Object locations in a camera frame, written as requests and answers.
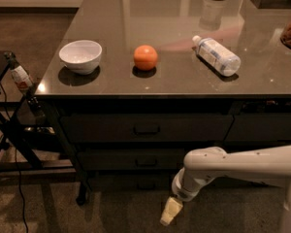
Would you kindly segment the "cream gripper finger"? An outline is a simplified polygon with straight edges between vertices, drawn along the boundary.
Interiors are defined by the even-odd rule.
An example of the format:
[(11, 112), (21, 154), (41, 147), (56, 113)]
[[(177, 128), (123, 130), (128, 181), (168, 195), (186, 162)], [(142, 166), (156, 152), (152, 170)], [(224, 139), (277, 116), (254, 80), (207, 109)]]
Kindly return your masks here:
[(161, 215), (160, 223), (164, 226), (170, 225), (182, 208), (183, 203), (180, 200), (176, 197), (169, 197)]

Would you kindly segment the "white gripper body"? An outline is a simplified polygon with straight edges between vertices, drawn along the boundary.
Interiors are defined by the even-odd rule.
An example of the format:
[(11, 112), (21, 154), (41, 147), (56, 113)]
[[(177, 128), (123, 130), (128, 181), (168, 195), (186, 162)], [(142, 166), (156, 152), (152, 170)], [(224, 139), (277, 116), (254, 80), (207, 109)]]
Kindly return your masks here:
[(172, 192), (178, 200), (189, 202), (198, 195), (204, 186), (210, 184), (212, 181), (213, 178), (193, 178), (182, 168), (172, 181)]

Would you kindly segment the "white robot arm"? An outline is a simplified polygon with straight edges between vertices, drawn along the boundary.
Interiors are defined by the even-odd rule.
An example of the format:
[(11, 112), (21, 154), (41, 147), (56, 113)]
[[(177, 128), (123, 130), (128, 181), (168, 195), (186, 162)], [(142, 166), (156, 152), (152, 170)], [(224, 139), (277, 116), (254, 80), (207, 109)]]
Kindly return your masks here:
[(285, 187), (280, 233), (291, 233), (291, 145), (232, 153), (220, 147), (190, 151), (173, 179), (173, 195), (166, 202), (160, 222), (169, 225), (185, 202), (221, 177)]

